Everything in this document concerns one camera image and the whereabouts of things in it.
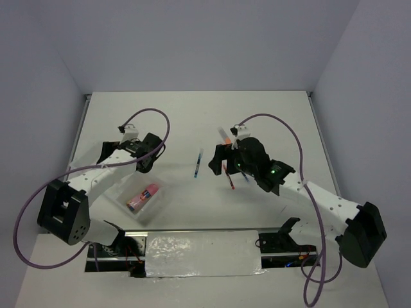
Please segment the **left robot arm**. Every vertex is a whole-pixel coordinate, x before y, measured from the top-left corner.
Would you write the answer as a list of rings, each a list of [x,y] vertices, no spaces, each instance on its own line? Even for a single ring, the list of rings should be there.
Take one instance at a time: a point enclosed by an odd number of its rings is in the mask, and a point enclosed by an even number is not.
[[[162,139],[147,133],[143,140],[103,142],[96,168],[81,170],[68,181],[53,180],[46,187],[37,224],[63,242],[102,244],[112,256],[126,247],[125,232],[105,220],[92,219],[89,208],[116,182],[135,173],[147,173],[164,147]]]

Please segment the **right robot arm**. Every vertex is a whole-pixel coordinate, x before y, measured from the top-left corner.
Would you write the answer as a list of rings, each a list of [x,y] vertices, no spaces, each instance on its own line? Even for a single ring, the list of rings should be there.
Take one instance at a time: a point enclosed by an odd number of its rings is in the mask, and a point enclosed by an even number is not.
[[[234,144],[218,144],[208,163],[215,175],[245,173],[265,192],[288,198],[296,204],[317,205],[323,221],[337,231],[336,242],[342,256],[351,264],[366,268],[387,238],[379,208],[373,203],[360,205],[345,200],[310,181],[300,173],[266,153],[264,145],[254,137]]]

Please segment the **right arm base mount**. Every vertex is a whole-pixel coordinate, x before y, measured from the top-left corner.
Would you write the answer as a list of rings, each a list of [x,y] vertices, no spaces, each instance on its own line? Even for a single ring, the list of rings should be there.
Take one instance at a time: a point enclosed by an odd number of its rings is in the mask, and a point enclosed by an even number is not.
[[[297,268],[303,262],[312,266],[317,260],[317,249],[310,244],[297,244],[289,234],[281,232],[259,233],[254,242],[261,254],[263,269]]]

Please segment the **orange highlighter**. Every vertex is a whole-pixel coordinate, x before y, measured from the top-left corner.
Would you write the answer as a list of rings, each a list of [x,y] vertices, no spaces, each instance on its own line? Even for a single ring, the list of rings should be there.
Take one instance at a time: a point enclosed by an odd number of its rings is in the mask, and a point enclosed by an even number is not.
[[[230,137],[227,135],[227,133],[225,132],[225,130],[221,126],[218,127],[218,133],[220,134],[220,137],[223,140],[222,144],[231,144],[232,143]]]

